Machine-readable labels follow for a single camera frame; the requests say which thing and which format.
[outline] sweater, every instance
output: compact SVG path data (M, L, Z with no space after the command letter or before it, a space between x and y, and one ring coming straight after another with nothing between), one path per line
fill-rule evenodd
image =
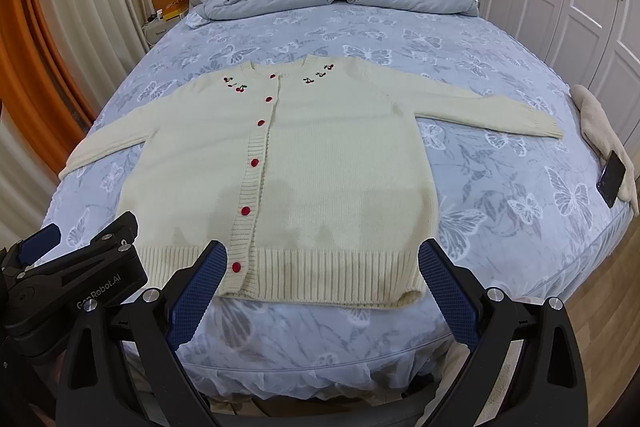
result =
M426 290L417 263L438 201L416 116L561 137L546 113L359 58L244 62L88 136L60 173L145 142L117 213L162 287L210 240L216 295L390 308Z

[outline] metal screw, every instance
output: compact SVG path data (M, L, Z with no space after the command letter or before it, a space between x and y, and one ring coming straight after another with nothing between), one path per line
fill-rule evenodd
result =
M564 304L558 297L551 297L549 299L549 306L551 306L555 310L561 310Z
M84 311L86 312L92 312L94 311L98 306L98 301L95 299L89 299L87 302L85 302L82 305L82 308L84 308Z
M142 294L142 300L145 302L155 302L158 300L160 292L155 288L149 288Z
M504 299L504 293L500 288L489 288L489 291L486 294L494 302L500 302Z

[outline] orange curtain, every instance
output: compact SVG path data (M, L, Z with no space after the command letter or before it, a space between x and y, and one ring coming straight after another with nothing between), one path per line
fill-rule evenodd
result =
M56 173L95 120L38 0L0 0L0 98L24 138Z

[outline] bed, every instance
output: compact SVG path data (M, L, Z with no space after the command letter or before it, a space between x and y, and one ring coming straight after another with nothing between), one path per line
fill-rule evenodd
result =
M127 77L91 132L203 73L306 54L361 57L503 94L557 118L562 140L417 119L438 192L438 241L484 286L512 298L566 299L622 238L632 211L620 200L608 208L597 193L600 164L580 136L568 86L478 17L334 3L195 30L183 21ZM60 227L63 240L43 261L87 244L116 217L142 148L65 178L44 220ZM405 389L418 372L433 369L450 341L429 293L392 311L214 298L177 354L196 387L216 399L327 399Z

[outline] cardigan sleeve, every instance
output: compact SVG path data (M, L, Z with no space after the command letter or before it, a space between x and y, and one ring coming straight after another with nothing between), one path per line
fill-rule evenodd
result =
M89 165L114 152L145 142L160 129L166 117L177 111L178 106L196 89L200 78L179 87L168 96L141 105L112 123L85 137L66 160L66 166L58 177L62 180L70 172Z
M481 96L419 74L360 60L367 78L415 116L531 136L562 137L546 112L502 95Z

